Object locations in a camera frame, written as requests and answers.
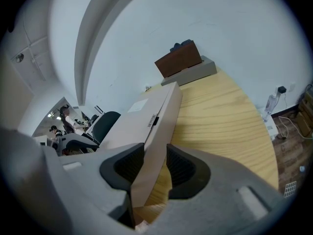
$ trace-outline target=label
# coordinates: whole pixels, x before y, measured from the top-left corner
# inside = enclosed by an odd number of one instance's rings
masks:
[[[153,114],[152,118],[150,119],[150,122],[148,124],[148,128],[151,128],[151,126],[153,125],[153,123],[155,122],[155,119],[157,117],[157,114]]]
[[[141,109],[144,107],[147,101],[148,99],[145,99],[134,103],[133,106],[128,110],[128,113],[141,111]]]
[[[71,170],[71,169],[74,169],[74,168],[79,167],[79,166],[82,166],[82,164],[80,162],[73,162],[70,164],[63,165],[63,169],[64,170]]]

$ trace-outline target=curved desk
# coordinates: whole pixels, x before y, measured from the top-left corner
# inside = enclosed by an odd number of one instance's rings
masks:
[[[171,143],[234,159],[278,189],[273,145],[260,114],[242,89],[221,69],[180,89],[183,97]],[[165,159],[145,206],[134,212],[153,222],[164,209],[171,188]]]

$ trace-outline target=black chair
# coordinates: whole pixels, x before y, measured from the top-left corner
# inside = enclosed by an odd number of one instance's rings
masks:
[[[107,133],[111,130],[112,126],[121,116],[117,112],[106,112],[94,125],[92,129],[92,135],[94,139],[101,143]]]

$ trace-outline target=brown box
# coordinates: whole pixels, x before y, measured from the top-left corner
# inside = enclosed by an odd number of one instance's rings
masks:
[[[299,126],[300,132],[302,133],[304,137],[306,137],[312,132],[311,127],[308,125],[308,123],[306,122],[301,112],[298,113],[296,121]]]
[[[304,98],[313,105],[313,92],[311,90],[307,90],[304,94]]]
[[[171,142],[182,93],[171,83],[141,94],[122,114],[100,144],[112,149],[131,143],[145,143],[143,166],[131,187],[133,207],[142,207],[155,185]]]
[[[299,104],[299,110],[301,112],[306,112],[308,117],[310,119],[313,119],[313,109],[310,105],[310,103],[306,100],[306,99],[303,99],[300,104]]]
[[[163,77],[171,76],[183,69],[202,62],[198,49],[192,41],[155,62]]]
[[[302,111],[301,112],[305,121],[308,123],[308,125],[313,128],[313,119],[309,117],[309,115],[305,112],[305,111]]]

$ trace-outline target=wall socket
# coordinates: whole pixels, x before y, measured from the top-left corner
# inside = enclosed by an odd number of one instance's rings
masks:
[[[278,94],[278,88],[281,87],[281,85],[276,85],[275,87],[275,94],[277,95]]]
[[[288,92],[292,92],[292,91],[294,90],[294,88],[295,88],[295,82],[292,82],[292,83],[290,84],[290,87],[289,87]]]

